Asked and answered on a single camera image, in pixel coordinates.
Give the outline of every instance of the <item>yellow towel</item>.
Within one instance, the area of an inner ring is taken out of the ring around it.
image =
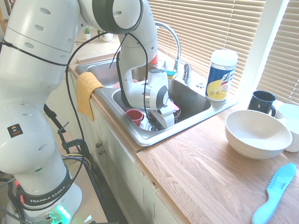
[[[93,111],[90,106],[92,92],[104,87],[91,72],[82,73],[77,80],[77,102],[78,111],[87,115],[93,121]]]

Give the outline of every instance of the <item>knife handle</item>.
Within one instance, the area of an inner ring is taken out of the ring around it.
[[[268,201],[259,207],[252,217],[252,224],[266,224],[273,216],[282,195],[268,192]]]

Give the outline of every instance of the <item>double sink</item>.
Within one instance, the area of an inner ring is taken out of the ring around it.
[[[148,65],[148,69],[161,69],[163,62],[158,65]],[[127,108],[121,101],[121,90],[119,87],[112,88],[119,82],[116,62],[106,60],[102,62],[79,65],[76,69],[80,72],[89,71],[105,86],[96,89],[95,92],[104,100],[110,108],[113,115],[118,119],[121,125],[127,130],[135,142],[140,146],[150,146],[163,139],[166,139],[184,129],[187,129],[211,116],[220,113],[223,110],[237,103],[236,97],[228,95],[222,102],[210,101],[205,97],[204,81],[198,79],[198,74],[192,73],[191,82],[185,83],[179,76],[169,81],[169,98],[176,104],[180,110],[176,113],[176,124],[166,128],[159,129],[156,125],[146,118],[137,126],[126,114]],[[145,66],[132,70],[133,79],[139,84],[144,84]]]

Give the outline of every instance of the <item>potted plant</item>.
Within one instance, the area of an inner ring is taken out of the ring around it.
[[[103,30],[99,30],[99,29],[97,29],[97,33],[98,33],[98,35],[100,35],[100,34],[102,34],[102,33],[104,33],[104,31]]]
[[[91,38],[89,26],[84,27],[83,29],[85,39],[88,41]]]
[[[113,34],[111,33],[107,33],[105,35],[102,36],[102,40],[104,42],[109,42],[109,41],[112,41],[113,40]]]

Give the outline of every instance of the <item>white mug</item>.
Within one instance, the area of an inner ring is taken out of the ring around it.
[[[279,121],[286,126],[286,128],[291,132],[293,137],[291,145],[285,150],[293,153],[298,152],[299,151],[299,120],[282,118]]]
[[[299,119],[299,106],[294,104],[282,104],[276,110],[275,118]]]

